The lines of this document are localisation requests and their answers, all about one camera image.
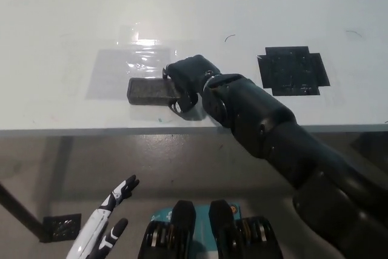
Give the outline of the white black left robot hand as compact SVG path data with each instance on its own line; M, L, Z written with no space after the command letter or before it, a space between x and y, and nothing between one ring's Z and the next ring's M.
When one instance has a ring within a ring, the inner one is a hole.
M105 233L109 216L124 199L132 196L132 190L138 184L139 180L132 175L108 195L80 230L67 258L105 258L110 253L128 225L128 220L120 219L108 233Z

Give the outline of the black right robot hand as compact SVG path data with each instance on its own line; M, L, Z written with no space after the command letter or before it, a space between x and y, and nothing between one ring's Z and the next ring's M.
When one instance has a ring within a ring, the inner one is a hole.
M198 97L202 96L206 84L221 71L202 55L190 56L168 64L162 71L163 79L170 79L179 93L169 104L169 108L178 116L186 118Z

